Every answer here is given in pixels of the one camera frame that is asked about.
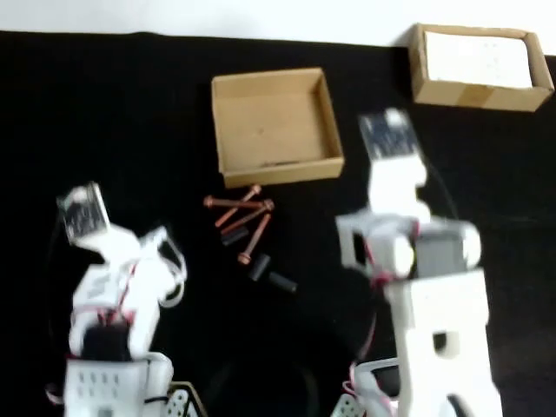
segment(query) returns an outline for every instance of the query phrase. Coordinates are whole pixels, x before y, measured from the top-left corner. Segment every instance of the red wire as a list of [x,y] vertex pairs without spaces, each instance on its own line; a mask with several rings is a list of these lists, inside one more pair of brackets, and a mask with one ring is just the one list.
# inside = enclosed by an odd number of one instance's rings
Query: red wire
[[122,293],[122,296],[120,297],[120,301],[118,302],[118,305],[117,305],[116,310],[114,311],[114,313],[112,313],[110,315],[110,317],[108,318],[107,323],[106,323],[107,325],[112,324],[112,321],[114,321],[117,314],[121,314],[123,316],[123,318],[125,319],[125,321],[129,322],[128,318],[122,312],[122,305],[123,305],[123,302],[125,301],[126,295],[129,292],[129,281],[131,280],[131,277],[133,275],[135,275],[135,273],[136,273],[137,263],[138,262],[136,262],[133,265],[133,267],[131,267],[131,270],[129,271],[128,281],[125,284],[125,288],[123,289],[123,293]]

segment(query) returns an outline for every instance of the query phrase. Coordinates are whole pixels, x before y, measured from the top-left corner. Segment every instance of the white wall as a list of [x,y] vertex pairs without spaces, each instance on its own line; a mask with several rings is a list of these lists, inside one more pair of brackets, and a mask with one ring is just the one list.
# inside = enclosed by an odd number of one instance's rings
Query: white wall
[[0,30],[404,44],[413,23],[537,32],[556,55],[548,0],[0,0]]

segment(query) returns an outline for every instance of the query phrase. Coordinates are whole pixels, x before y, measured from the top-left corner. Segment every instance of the cardboard tray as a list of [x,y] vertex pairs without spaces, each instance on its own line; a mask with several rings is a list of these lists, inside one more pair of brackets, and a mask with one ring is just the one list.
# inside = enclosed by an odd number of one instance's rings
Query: cardboard tray
[[[432,81],[427,73],[425,32],[448,35],[500,36],[522,39],[527,47],[531,89],[509,89],[492,85]],[[515,29],[468,28],[417,24],[409,45],[411,85],[417,103],[446,106],[476,107],[481,109],[535,111],[554,92],[553,80],[537,35]]]
[[212,109],[227,188],[340,175],[344,158],[322,69],[217,76]]

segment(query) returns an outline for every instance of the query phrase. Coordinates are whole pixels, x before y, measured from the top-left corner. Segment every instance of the black wire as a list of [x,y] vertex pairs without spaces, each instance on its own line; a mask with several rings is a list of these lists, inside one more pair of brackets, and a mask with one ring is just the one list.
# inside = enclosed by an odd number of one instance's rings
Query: black wire
[[157,402],[157,401],[168,402],[168,397],[165,395],[160,397],[151,397],[145,400],[145,404],[150,404],[151,402]]
[[435,166],[430,162],[428,158],[424,157],[424,161],[425,164],[427,165],[429,172],[433,175],[434,179],[439,184],[440,190],[444,195],[444,199],[446,200],[447,206],[450,209],[452,217],[454,218],[454,220],[459,220],[460,217],[458,215],[458,209],[455,205],[452,195],[450,194],[450,191],[448,190],[446,183],[444,182],[444,179],[442,178],[442,174],[438,169],[435,168]]
[[46,315],[46,320],[47,320],[47,329],[48,329],[50,349],[52,354],[56,354],[56,339],[54,337],[54,330],[52,327],[52,316],[50,313],[50,288],[48,285],[49,284],[48,272],[49,272],[50,263],[52,261],[52,254],[54,253],[56,240],[60,235],[60,226],[62,224],[62,219],[63,219],[62,214],[58,212],[58,215],[56,216],[56,222],[54,223],[54,227],[52,228],[52,233],[49,238],[49,244],[48,247],[46,248],[46,256],[44,257],[43,278],[40,280],[44,285],[43,296],[41,298],[43,298],[44,300],[44,310],[45,310],[44,313]]

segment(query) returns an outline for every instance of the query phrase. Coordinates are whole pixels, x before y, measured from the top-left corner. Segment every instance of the white bracket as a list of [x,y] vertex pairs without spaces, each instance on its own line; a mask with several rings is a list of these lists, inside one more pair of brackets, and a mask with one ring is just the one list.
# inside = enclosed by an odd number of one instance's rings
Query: white bracket
[[[388,284],[400,363],[400,417],[436,416],[449,396],[467,417],[501,417],[488,359],[482,269]],[[444,333],[446,346],[434,348]]]

